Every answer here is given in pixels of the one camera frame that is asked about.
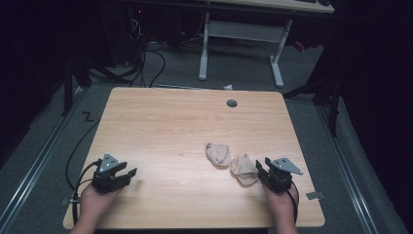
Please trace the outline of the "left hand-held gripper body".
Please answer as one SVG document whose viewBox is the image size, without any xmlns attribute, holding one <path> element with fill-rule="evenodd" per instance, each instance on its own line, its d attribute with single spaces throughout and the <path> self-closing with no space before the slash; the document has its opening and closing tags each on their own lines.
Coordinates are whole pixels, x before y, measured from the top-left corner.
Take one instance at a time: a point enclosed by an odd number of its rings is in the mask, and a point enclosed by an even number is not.
<svg viewBox="0 0 413 234">
<path fill-rule="evenodd" d="M 109 193 L 121 189 L 127 186 L 127 183 L 123 183 L 119 176 L 116 176 L 114 168 L 121 162 L 105 153 L 103 158 L 98 161 L 98 168 L 94 172 L 92 180 L 92 186 L 99 193 Z"/>
</svg>

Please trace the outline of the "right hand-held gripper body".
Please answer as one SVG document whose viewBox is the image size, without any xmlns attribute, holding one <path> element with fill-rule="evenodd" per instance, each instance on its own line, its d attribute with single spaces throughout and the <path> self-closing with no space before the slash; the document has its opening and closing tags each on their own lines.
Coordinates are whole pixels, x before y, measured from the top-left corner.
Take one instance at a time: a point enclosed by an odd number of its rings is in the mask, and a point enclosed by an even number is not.
<svg viewBox="0 0 413 234">
<path fill-rule="evenodd" d="M 268 167 L 268 170 L 263 168 L 267 174 L 264 178 L 260 179 L 261 182 L 276 193 L 289 190 L 292 184 L 292 174 L 301 176 L 303 172 L 288 158 L 280 158 L 272 161 L 275 167 Z"/>
</svg>

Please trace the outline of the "beige sock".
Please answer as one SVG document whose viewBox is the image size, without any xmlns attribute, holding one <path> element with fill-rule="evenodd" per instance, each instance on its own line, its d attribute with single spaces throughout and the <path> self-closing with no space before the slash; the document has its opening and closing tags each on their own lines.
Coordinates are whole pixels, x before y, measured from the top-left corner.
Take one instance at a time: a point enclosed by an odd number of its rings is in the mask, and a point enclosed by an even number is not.
<svg viewBox="0 0 413 234">
<path fill-rule="evenodd" d="M 206 145 L 206 157 L 215 166 L 229 167 L 231 164 L 229 149 L 225 144 L 208 143 Z"/>
<path fill-rule="evenodd" d="M 242 186 L 250 186 L 258 180 L 258 170 L 247 154 L 236 156 L 231 162 L 230 171 Z"/>
</svg>

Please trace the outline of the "person's left hand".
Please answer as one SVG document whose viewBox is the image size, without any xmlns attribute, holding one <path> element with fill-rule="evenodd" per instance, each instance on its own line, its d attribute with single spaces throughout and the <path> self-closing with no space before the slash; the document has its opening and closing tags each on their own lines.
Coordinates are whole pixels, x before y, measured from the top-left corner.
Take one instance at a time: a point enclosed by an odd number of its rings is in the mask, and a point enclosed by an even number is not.
<svg viewBox="0 0 413 234">
<path fill-rule="evenodd" d="M 102 194 L 92 185 L 88 185 L 81 194 L 81 211 L 79 220 L 97 225 L 109 211 L 121 189 Z"/>
</svg>

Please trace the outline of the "person's right hand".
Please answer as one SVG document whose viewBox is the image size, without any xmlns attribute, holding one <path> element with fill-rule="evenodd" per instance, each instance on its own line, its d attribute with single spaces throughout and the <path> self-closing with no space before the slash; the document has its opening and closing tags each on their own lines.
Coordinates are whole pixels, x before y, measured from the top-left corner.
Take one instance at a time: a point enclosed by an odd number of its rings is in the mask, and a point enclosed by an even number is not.
<svg viewBox="0 0 413 234">
<path fill-rule="evenodd" d="M 294 207 L 298 205 L 298 192 L 294 185 L 287 192 L 276 193 L 267 186 L 263 186 L 268 201 L 268 207 L 273 215 L 275 225 L 280 223 L 294 223 Z"/>
</svg>

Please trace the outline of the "black metal stand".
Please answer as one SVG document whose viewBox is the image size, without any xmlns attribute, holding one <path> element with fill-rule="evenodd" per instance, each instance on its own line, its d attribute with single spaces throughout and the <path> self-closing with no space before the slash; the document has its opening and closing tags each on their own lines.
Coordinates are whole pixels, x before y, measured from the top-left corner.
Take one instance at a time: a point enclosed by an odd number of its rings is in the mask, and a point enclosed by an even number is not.
<svg viewBox="0 0 413 234">
<path fill-rule="evenodd" d="M 64 100 L 62 115 L 66 116 L 71 109 L 73 103 L 73 80 L 82 88 L 89 88 L 92 79 L 89 75 L 87 63 L 83 58 L 71 57 L 67 60 L 64 66 Z"/>
<path fill-rule="evenodd" d="M 343 77 L 341 75 L 329 75 L 287 92 L 282 96 L 284 98 L 293 98 L 300 94 L 314 94 L 313 104 L 315 106 L 328 104 L 327 127 L 330 133 L 337 137 L 336 125 L 342 81 Z"/>
</svg>

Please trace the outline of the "white-legged desk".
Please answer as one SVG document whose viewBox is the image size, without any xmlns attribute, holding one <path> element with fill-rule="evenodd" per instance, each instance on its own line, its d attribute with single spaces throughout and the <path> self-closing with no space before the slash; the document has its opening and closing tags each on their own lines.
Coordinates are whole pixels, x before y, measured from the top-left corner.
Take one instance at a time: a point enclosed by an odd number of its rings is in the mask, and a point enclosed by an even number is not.
<svg viewBox="0 0 413 234">
<path fill-rule="evenodd" d="M 321 0 L 131 0 L 145 7 L 201 11 L 205 14 L 203 49 L 200 60 L 199 79 L 205 81 L 208 67 L 208 42 L 210 37 L 241 39 L 258 42 L 276 43 L 274 53 L 269 56 L 276 86 L 284 86 L 279 59 L 295 17 L 331 17 L 334 7 Z M 274 20 L 286 17 L 283 26 L 269 23 L 229 21 L 211 19 L 211 14 L 255 15 Z"/>
</svg>

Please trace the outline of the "metal floor rail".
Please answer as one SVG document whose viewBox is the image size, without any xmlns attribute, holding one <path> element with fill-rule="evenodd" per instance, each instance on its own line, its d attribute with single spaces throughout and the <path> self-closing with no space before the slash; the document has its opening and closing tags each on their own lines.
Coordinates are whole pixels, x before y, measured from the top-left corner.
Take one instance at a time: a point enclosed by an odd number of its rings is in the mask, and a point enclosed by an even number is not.
<svg viewBox="0 0 413 234">
<path fill-rule="evenodd" d="M 362 195 L 357 181 L 349 166 L 338 138 L 332 134 L 328 125 L 327 113 L 323 107 L 316 106 L 316 112 L 322 122 L 323 128 L 326 131 L 327 137 L 334 150 L 334 155 L 338 163 L 338 168 L 343 182 L 346 186 L 353 207 L 357 213 L 358 220 L 365 234 L 379 234 L 376 223 L 367 207 L 364 196 Z"/>
<path fill-rule="evenodd" d="M 74 108 L 87 93 L 76 88 L 73 102 L 63 115 L 63 89 L 34 119 L 28 133 L 6 165 L 0 169 L 0 234 L 7 234 L 38 178 L 52 157 Z"/>
</svg>

